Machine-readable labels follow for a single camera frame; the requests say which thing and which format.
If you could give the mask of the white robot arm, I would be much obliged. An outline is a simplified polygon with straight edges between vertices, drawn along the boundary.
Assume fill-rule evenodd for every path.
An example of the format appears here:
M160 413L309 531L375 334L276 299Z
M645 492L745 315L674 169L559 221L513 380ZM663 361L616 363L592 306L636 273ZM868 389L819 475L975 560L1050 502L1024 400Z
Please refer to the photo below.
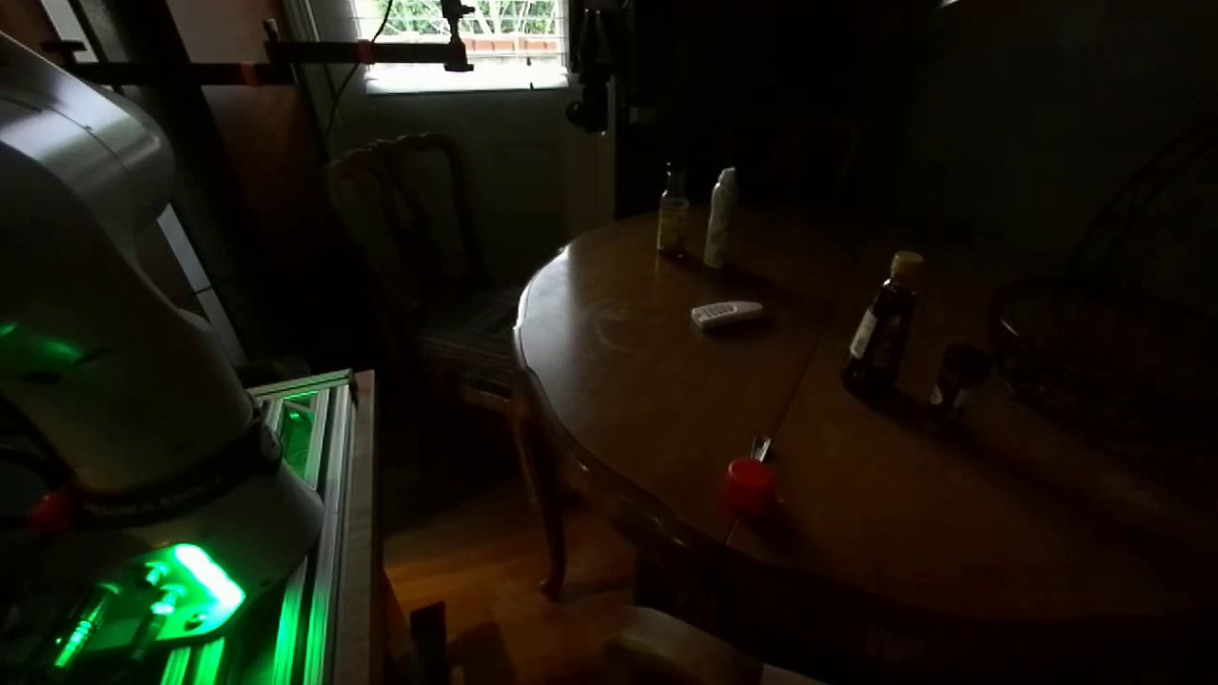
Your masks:
M0 36L0 390L62 455L69 521L118 544L38 649L56 676L224 631L324 521L211 324L139 259L173 176L158 122Z

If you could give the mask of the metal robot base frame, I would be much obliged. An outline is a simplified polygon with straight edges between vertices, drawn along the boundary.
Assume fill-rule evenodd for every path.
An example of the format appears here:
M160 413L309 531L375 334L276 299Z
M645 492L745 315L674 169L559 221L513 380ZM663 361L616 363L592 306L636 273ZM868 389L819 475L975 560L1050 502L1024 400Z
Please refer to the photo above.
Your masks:
M375 685L382 676L376 375L319 374L254 389L281 473L312 518L265 499L169 560L202 582L158 685Z

